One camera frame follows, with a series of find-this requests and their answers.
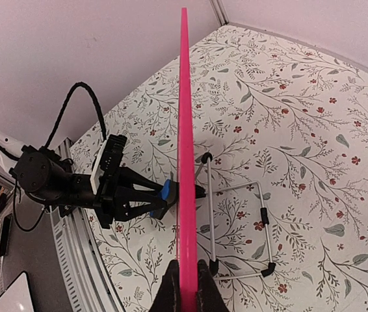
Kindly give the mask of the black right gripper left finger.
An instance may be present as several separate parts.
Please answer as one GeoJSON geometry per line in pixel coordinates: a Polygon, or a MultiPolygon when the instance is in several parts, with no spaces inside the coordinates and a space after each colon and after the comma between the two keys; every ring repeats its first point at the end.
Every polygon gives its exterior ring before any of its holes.
{"type": "Polygon", "coordinates": [[[150,312],[178,312],[181,309],[179,288],[179,262],[169,262],[161,285],[150,307],[150,312]]]}

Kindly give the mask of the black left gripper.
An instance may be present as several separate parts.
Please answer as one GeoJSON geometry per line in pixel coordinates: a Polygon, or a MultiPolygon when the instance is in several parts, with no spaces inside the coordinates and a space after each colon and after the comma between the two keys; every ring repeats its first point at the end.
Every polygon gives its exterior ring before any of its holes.
{"type": "MultiPolygon", "coordinates": [[[[13,178],[30,199],[45,206],[93,209],[103,229],[109,229],[111,198],[103,195],[103,185],[92,177],[70,172],[67,162],[52,151],[23,151],[13,168],[13,178]]],[[[158,196],[163,188],[128,167],[120,167],[114,195],[114,220],[126,222],[151,211],[164,209],[167,202],[158,196]]]]}

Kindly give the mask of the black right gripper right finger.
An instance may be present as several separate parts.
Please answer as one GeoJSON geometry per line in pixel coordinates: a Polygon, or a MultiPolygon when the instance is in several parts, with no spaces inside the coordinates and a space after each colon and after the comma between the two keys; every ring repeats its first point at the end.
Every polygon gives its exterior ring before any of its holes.
{"type": "Polygon", "coordinates": [[[207,263],[198,261],[198,291],[196,293],[197,311],[228,312],[218,287],[209,271],[207,263]]]}

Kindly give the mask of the blue whiteboard eraser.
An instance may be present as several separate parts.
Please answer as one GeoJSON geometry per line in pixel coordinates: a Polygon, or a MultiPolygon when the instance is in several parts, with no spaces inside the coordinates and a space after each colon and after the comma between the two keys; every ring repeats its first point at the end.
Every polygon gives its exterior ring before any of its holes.
{"type": "Polygon", "coordinates": [[[150,213],[150,217],[162,220],[168,210],[178,202],[179,183],[167,179],[164,183],[163,188],[158,194],[158,197],[160,197],[166,203],[166,205],[160,209],[152,211],[150,213]]]}

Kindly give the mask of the pink framed whiteboard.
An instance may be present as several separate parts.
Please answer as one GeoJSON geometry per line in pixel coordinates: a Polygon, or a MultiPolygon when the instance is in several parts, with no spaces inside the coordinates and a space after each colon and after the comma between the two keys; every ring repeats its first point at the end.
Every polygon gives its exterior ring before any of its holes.
{"type": "Polygon", "coordinates": [[[177,256],[179,260],[181,310],[196,311],[196,293],[198,290],[196,195],[194,184],[189,27],[186,8],[181,9],[177,176],[179,180],[177,256]]]}

